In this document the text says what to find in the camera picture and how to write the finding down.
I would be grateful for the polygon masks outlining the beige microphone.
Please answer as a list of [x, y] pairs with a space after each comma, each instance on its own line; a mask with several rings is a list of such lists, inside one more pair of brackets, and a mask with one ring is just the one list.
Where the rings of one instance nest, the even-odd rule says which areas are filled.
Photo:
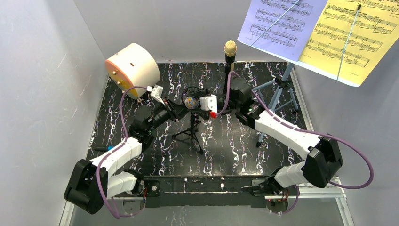
[[225, 55], [225, 83], [224, 83], [224, 88], [223, 88], [223, 93], [227, 94], [227, 85], [228, 85], [228, 75], [229, 72], [233, 70], [234, 68], [234, 62], [235, 62], [235, 57], [236, 57], [236, 52], [237, 52], [237, 45], [235, 41], [229, 40], [225, 43], [225, 46], [223, 48], [224, 50], [224, 55]]

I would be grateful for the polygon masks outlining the silver microphone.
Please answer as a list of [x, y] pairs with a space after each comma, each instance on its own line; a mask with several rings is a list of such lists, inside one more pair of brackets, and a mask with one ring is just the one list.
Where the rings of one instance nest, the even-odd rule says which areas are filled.
[[190, 110], [197, 109], [200, 106], [200, 100], [197, 97], [186, 96], [184, 99], [184, 105]]

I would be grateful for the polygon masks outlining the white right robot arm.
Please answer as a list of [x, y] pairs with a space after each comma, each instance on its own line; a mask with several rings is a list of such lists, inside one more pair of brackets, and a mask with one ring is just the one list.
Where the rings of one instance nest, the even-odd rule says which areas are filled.
[[330, 184], [335, 173], [343, 165], [336, 140], [329, 134], [317, 135], [312, 131], [303, 130], [276, 115], [259, 98], [252, 98], [252, 88], [244, 78], [228, 78], [225, 87], [223, 108], [219, 114], [233, 108], [236, 118], [243, 125], [271, 136], [293, 149], [303, 160], [291, 166], [278, 168], [264, 182], [247, 187], [247, 191], [254, 194], [277, 194], [285, 188], [299, 184], [311, 184], [318, 188]]

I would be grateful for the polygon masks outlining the black tripod microphone stand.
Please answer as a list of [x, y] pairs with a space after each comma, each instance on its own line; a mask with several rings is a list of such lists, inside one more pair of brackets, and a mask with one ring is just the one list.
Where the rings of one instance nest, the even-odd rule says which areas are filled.
[[[186, 96], [193, 96], [193, 97], [197, 97], [199, 99], [200, 97], [205, 97], [205, 96], [208, 96], [209, 94], [210, 94], [210, 92], [209, 92], [209, 89], [207, 89], [207, 88], [189, 86], [183, 90], [180, 100], [181, 100], [181, 103], [184, 104], [184, 99]], [[201, 147], [201, 144], [200, 144], [196, 134], [198, 133], [199, 126], [201, 124], [201, 121], [199, 120], [199, 118], [201, 117], [205, 120], [208, 120], [209, 117], [207, 116], [206, 111], [201, 110], [200, 106], [197, 109], [193, 109], [193, 110], [188, 109], [188, 111], [189, 111], [188, 113], [190, 113], [190, 126], [186, 130], [182, 130], [176, 134], [173, 134], [172, 138], [176, 141], [183, 142], [184, 139], [178, 139], [176, 137], [179, 135], [182, 135], [182, 134], [188, 135], [189, 140], [198, 145], [198, 153], [203, 155], [204, 150]]]

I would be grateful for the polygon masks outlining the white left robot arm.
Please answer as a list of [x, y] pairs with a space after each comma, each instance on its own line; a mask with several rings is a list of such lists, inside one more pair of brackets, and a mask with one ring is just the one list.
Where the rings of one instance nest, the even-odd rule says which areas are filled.
[[97, 213], [109, 199], [133, 191], [140, 183], [137, 173], [117, 170], [138, 157], [153, 142], [152, 132], [168, 120], [179, 121], [188, 113], [183, 104], [164, 99], [156, 108], [137, 109], [126, 137], [115, 147], [91, 160], [79, 160], [67, 184], [64, 199], [88, 212]]

